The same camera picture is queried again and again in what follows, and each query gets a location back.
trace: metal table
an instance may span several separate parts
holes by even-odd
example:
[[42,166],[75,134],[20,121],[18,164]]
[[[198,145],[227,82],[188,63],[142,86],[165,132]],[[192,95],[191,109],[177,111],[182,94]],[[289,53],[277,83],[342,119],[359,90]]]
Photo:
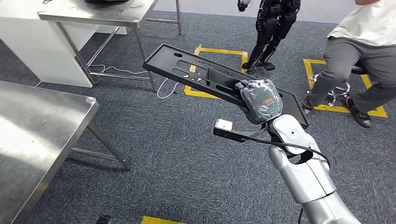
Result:
[[[0,81],[0,224],[23,223],[70,151],[128,164],[91,121],[95,98]],[[114,155],[73,148],[88,127]]]
[[[156,91],[154,78],[150,71],[148,72],[149,78],[147,78],[91,72],[89,66],[92,65],[93,61],[107,45],[110,39],[116,34],[120,27],[133,28],[136,34],[137,41],[139,43],[139,48],[143,59],[146,59],[147,55],[144,50],[143,40],[139,31],[142,21],[148,20],[165,23],[177,23],[179,28],[179,34],[181,34],[182,24],[180,17],[179,0],[176,0],[177,21],[146,19],[148,12],[153,10],[157,2],[158,0],[129,0],[127,2],[91,4],[88,0],[53,0],[45,4],[43,10],[38,12],[37,14],[42,20],[54,21],[57,23],[67,42],[70,44],[71,48],[76,54],[76,59],[78,63],[81,65],[85,75],[92,82],[92,84],[97,83],[93,76],[127,78],[141,81],[150,81],[154,91]],[[116,28],[105,40],[105,42],[98,49],[98,51],[93,55],[93,57],[89,60],[89,62],[86,63],[81,57],[77,47],[73,43],[72,39],[66,32],[61,22],[115,26]]]

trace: black humanoid robot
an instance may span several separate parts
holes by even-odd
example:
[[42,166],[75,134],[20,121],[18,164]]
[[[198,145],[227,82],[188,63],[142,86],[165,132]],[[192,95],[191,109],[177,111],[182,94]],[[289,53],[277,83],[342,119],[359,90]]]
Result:
[[[238,9],[245,11],[250,1],[238,0]],[[261,0],[256,21],[257,45],[249,61],[242,65],[248,74],[257,76],[255,67],[263,67],[268,71],[275,69],[268,59],[286,37],[299,10],[300,0]]]

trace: black plastic tray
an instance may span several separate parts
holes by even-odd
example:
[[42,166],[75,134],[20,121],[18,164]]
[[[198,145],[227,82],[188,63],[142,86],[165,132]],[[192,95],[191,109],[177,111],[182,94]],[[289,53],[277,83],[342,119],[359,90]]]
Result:
[[[186,64],[197,66],[197,70],[201,72],[199,74],[191,72],[190,67],[185,66]],[[247,106],[240,94],[233,88],[243,79],[255,79],[164,43],[144,61],[143,68],[241,107]],[[277,90],[282,97],[283,113],[294,116],[306,129],[309,125],[308,119],[294,94],[279,88]]]

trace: white shirt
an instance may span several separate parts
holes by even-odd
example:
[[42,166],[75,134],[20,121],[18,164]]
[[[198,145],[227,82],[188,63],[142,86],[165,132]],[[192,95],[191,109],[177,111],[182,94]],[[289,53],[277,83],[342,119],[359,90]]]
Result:
[[327,36],[346,37],[372,46],[396,44],[396,0],[357,6]]

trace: black cable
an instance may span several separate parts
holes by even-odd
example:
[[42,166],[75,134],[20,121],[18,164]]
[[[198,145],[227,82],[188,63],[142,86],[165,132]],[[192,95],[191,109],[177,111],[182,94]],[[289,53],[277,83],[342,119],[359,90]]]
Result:
[[290,144],[290,143],[265,141],[265,140],[261,140],[261,139],[255,139],[255,138],[247,138],[247,140],[252,140],[252,141],[263,143],[263,144],[267,144],[267,145],[289,146],[289,147],[296,147],[296,148],[305,149],[308,152],[312,152],[312,153],[318,154],[319,156],[323,157],[326,160],[326,163],[329,165],[329,169],[331,169],[331,164],[330,164],[329,158],[327,156],[323,155],[321,152],[316,151],[315,149],[311,149],[311,148],[308,148],[308,147],[299,146],[299,145],[295,145],[295,144]]
[[301,218],[303,217],[303,208],[301,208],[300,216],[298,217],[298,224],[301,224]]

